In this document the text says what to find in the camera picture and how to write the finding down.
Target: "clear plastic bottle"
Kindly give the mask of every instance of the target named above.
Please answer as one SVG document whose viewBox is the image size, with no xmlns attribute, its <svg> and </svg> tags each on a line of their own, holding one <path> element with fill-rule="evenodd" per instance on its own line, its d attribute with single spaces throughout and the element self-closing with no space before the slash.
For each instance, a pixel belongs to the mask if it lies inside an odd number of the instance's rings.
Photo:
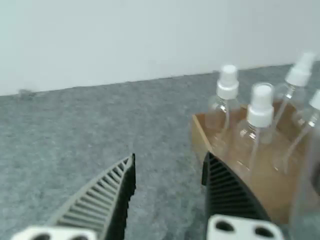
<svg viewBox="0 0 320 240">
<path fill-rule="evenodd" d="M 294 113 L 303 108 L 306 98 L 305 86 L 311 76 L 314 60 L 314 53 L 305 52 L 288 72 L 285 83 L 275 87 L 274 103 L 279 104 L 279 107 L 276 108 L 274 113 L 272 132 L 276 130 L 279 121 L 284 116 L 284 112 Z"/>
<path fill-rule="evenodd" d="M 265 145 L 261 141 L 269 132 L 274 116 L 273 86 L 257 83 L 252 87 L 251 103 L 246 119 L 236 127 L 227 162 L 246 184 L 250 184 L 258 151 Z"/>
<path fill-rule="evenodd" d="M 273 167 L 286 175 L 290 175 L 297 170 L 299 163 L 294 158 L 293 153 L 305 136 L 315 127 L 316 122 L 320 118 L 320 90 L 315 92 L 309 104 L 309 108 L 293 114 L 292 121 L 299 127 L 300 132 L 288 149 L 283 154 L 278 155 L 273 161 Z"/>
<path fill-rule="evenodd" d="M 320 216 L 320 121 L 312 129 L 308 151 L 297 178 L 289 217 L 292 240 L 319 239 Z"/>
<path fill-rule="evenodd" d="M 209 130 L 209 140 L 214 153 L 221 157 L 226 149 L 229 130 L 237 124 L 237 111 L 241 104 L 237 100 L 239 82 L 237 68 L 234 65 L 222 67 L 217 81 L 216 95 L 208 101 L 208 112 L 205 114 L 205 126 Z"/>
</svg>

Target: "white spray nozzle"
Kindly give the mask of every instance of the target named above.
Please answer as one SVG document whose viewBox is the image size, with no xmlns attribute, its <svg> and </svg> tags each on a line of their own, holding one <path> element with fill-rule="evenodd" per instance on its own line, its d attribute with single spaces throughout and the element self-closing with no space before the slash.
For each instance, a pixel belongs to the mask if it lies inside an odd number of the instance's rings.
<svg viewBox="0 0 320 240">
<path fill-rule="evenodd" d="M 216 94 L 225 100 L 235 99 L 239 87 L 237 77 L 238 70 L 234 65 L 223 66 L 217 82 Z"/>
<path fill-rule="evenodd" d="M 311 98 L 309 104 L 320 111 L 320 90 L 318 89 L 315 94 L 313 95 L 313 97 Z"/>
<path fill-rule="evenodd" d="M 308 84 L 316 55 L 305 52 L 288 72 L 285 81 L 291 85 L 304 87 Z"/>
<path fill-rule="evenodd" d="M 270 83 L 257 83 L 252 87 L 251 103 L 248 106 L 247 121 L 257 128 L 271 125 L 274 117 L 273 86 Z"/>
</svg>

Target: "white backdrop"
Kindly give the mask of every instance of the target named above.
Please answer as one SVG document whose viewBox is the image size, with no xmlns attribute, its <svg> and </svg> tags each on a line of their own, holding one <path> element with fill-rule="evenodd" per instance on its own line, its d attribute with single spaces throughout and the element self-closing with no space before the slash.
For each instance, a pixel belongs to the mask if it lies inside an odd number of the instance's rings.
<svg viewBox="0 0 320 240">
<path fill-rule="evenodd" d="M 0 0 L 0 95 L 320 52 L 319 0 Z"/>
</svg>

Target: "mounting hole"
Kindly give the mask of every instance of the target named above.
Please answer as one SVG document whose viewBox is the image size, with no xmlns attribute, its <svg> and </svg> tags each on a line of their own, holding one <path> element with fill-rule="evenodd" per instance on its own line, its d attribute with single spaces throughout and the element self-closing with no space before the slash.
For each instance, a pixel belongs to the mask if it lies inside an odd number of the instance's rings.
<svg viewBox="0 0 320 240">
<path fill-rule="evenodd" d="M 254 230 L 256 235 L 265 237 L 265 238 L 273 238 L 274 234 L 267 228 L 263 226 L 256 227 Z"/>
<path fill-rule="evenodd" d="M 80 235 L 71 238 L 71 240 L 89 240 L 86 236 Z"/>
<path fill-rule="evenodd" d="M 215 224 L 215 227 L 217 229 L 225 231 L 225 232 L 234 232 L 235 231 L 234 227 L 230 223 L 228 223 L 226 221 L 222 221 L 222 220 L 218 221 Z"/>
<path fill-rule="evenodd" d="M 32 238 L 32 240 L 49 240 L 50 239 L 50 235 L 47 233 L 41 233 L 38 236 L 35 236 L 34 238 Z"/>
</svg>

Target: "plastic spray bottle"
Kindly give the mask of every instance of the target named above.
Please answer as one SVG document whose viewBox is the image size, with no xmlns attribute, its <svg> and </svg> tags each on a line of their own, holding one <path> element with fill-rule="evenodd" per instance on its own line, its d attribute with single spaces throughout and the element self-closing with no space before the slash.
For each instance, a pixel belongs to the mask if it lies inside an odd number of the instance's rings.
<svg viewBox="0 0 320 240">
<path fill-rule="evenodd" d="M 306 98 L 305 86 L 308 84 L 311 76 L 314 60 L 314 53 L 305 52 L 286 75 L 285 83 L 281 83 L 275 87 L 274 102 L 279 103 L 280 106 L 274 114 L 271 127 L 272 134 L 275 132 L 286 110 L 290 111 L 290 107 L 292 106 L 294 107 L 292 113 L 294 113 L 303 108 Z"/>
<path fill-rule="evenodd" d="M 238 95 L 238 70 L 234 65 L 225 65 L 216 84 L 216 95 L 208 101 L 205 126 L 210 130 L 210 142 L 214 153 L 221 156 L 226 149 L 228 130 L 238 122 L 236 113 L 241 108 Z"/>
<path fill-rule="evenodd" d="M 250 184 L 258 151 L 264 144 L 261 139 L 269 133 L 274 116 L 273 86 L 269 83 L 256 83 L 252 87 L 251 103 L 246 119 L 237 125 L 227 162 L 233 171 Z"/>
<path fill-rule="evenodd" d="M 289 148 L 283 151 L 273 161 L 273 167 L 286 175 L 294 172 L 298 166 L 298 162 L 293 157 L 293 153 L 297 146 L 301 143 L 304 137 L 312 131 L 316 122 L 320 118 L 320 90 L 318 89 L 309 102 L 310 107 L 297 111 L 292 116 L 293 123 L 299 127 L 300 132 L 297 137 L 292 141 Z"/>
</svg>

